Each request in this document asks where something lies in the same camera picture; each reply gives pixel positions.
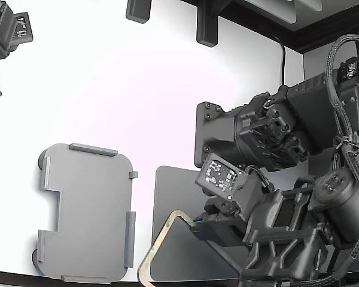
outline gray plate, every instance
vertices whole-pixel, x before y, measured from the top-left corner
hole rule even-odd
[[[35,267],[66,282],[111,283],[133,267],[132,164],[110,149],[59,143],[44,151],[41,189],[59,193],[56,231],[38,232]]]

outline black wall mount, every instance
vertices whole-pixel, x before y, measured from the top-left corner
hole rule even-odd
[[[197,6],[197,42],[208,47],[218,44],[219,16],[267,38],[277,37],[285,46],[302,54],[329,44],[344,34],[359,33],[359,4],[293,32],[234,0],[181,1]],[[126,17],[146,23],[150,9],[151,0],[128,0]]]

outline gray plastic clip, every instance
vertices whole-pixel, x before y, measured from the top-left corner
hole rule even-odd
[[[124,266],[128,268],[133,268],[135,228],[136,228],[136,212],[130,211],[126,214],[126,235],[125,235],[125,256],[124,256]]]
[[[129,172],[129,179],[138,178],[138,172]]]

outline black metal bracket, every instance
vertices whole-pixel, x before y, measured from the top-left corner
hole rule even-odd
[[[127,0],[126,18],[144,24],[150,18],[151,0]]]
[[[218,16],[232,0],[200,0],[197,14],[197,42],[208,47],[218,44]]]

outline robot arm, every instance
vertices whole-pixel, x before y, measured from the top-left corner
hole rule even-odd
[[[14,14],[9,5],[0,0],[0,60],[6,59],[20,44],[32,41],[28,13]]]
[[[220,246],[246,246],[242,281],[327,286],[359,257],[359,56],[333,76],[351,135],[331,104],[326,73],[229,112],[197,107],[196,183],[211,198],[191,231]],[[327,148],[335,151],[328,174],[301,179],[293,190],[274,191],[259,170],[293,167]],[[340,272],[319,281],[326,245],[352,252]]]

